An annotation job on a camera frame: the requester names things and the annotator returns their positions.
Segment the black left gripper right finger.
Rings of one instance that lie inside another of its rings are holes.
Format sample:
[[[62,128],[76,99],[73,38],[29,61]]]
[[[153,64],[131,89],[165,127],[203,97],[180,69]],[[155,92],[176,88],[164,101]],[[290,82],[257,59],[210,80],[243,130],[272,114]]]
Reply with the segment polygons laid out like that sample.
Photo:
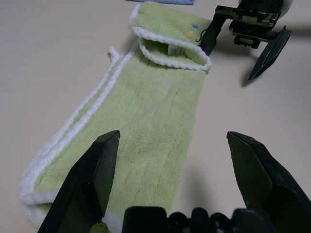
[[[254,138],[238,132],[226,137],[246,207],[263,210],[278,233],[309,233],[311,201],[290,172]]]

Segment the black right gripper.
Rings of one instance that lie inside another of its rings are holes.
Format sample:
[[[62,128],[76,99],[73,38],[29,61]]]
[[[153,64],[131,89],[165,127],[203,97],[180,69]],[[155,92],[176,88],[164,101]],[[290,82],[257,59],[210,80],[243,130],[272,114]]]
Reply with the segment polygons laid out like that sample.
[[[248,80],[257,78],[274,64],[291,36],[286,26],[280,32],[273,31],[282,6],[282,0],[241,0],[236,8],[218,5],[215,14],[223,17],[213,18],[202,35],[200,48],[210,56],[223,24],[232,20],[229,30],[236,45],[258,48],[261,42],[268,43],[248,76]]]

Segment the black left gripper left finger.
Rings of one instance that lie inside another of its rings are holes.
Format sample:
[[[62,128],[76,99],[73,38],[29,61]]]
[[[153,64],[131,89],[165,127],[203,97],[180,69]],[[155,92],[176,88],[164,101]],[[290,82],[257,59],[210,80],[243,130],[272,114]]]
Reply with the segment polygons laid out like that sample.
[[[105,216],[120,131],[99,136],[72,166],[39,228],[40,233],[88,233]]]

